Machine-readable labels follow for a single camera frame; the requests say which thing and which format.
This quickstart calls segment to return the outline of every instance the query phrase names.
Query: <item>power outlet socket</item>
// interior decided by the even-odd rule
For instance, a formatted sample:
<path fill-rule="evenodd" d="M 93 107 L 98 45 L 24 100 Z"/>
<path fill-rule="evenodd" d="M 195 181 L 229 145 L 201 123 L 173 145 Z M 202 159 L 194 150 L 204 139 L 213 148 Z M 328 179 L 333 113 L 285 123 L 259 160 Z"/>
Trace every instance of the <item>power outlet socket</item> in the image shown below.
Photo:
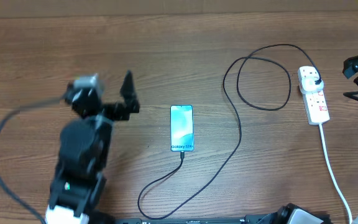
<path fill-rule="evenodd" d="M 299 83 L 302 83 L 305 80 L 318 78 L 318 74 L 314 67 L 302 66 L 298 70 L 298 78 Z M 302 91 L 302 86 L 300 86 L 300 90 L 303 93 L 303 102 L 305 103 L 309 124 L 318 125 L 329 121 L 327 102 L 323 90 L 308 92 L 306 94 Z"/>

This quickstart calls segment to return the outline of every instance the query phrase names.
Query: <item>cyan phone screen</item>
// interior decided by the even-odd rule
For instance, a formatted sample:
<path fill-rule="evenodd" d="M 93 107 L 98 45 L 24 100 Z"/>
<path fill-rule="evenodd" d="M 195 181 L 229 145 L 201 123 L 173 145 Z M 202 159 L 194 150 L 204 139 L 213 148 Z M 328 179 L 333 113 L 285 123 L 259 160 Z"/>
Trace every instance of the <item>cyan phone screen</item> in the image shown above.
<path fill-rule="evenodd" d="M 171 150 L 194 150 L 193 107 L 191 105 L 171 106 Z"/>

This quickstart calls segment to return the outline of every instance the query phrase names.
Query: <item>smartphone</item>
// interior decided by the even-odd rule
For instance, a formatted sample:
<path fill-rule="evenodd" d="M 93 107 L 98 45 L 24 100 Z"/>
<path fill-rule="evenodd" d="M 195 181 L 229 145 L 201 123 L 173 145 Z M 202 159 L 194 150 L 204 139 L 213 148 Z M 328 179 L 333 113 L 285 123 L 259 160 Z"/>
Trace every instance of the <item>smartphone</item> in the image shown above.
<path fill-rule="evenodd" d="M 171 151 L 194 151 L 193 106 L 171 106 Z"/>

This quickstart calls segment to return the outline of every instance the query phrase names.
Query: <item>beige wall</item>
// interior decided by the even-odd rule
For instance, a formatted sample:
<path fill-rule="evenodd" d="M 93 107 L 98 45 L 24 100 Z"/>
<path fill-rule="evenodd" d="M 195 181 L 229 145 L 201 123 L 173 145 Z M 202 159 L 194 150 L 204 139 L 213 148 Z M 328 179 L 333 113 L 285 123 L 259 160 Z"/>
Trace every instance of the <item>beige wall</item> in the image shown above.
<path fill-rule="evenodd" d="M 358 0 L 0 0 L 0 18 L 343 10 Z"/>

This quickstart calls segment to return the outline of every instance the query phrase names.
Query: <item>extension cord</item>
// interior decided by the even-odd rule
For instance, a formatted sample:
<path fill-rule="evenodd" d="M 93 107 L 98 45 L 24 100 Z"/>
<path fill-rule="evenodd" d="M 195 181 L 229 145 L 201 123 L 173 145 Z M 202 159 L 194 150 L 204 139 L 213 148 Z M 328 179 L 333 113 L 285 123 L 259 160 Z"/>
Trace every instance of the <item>extension cord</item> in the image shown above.
<path fill-rule="evenodd" d="M 305 102 L 305 109 L 309 124 L 318 125 L 327 122 L 329 120 L 329 113 L 323 90 L 318 90 L 319 88 L 310 86 L 314 85 L 314 82 L 310 83 L 310 85 L 309 82 L 305 82 L 305 80 L 314 80 L 315 78 L 318 78 L 316 69 L 312 66 L 302 66 L 298 70 L 298 78 L 299 83 L 301 83 L 300 90 L 303 95 L 303 101 Z M 310 92 L 305 91 L 305 89 L 317 90 Z"/>

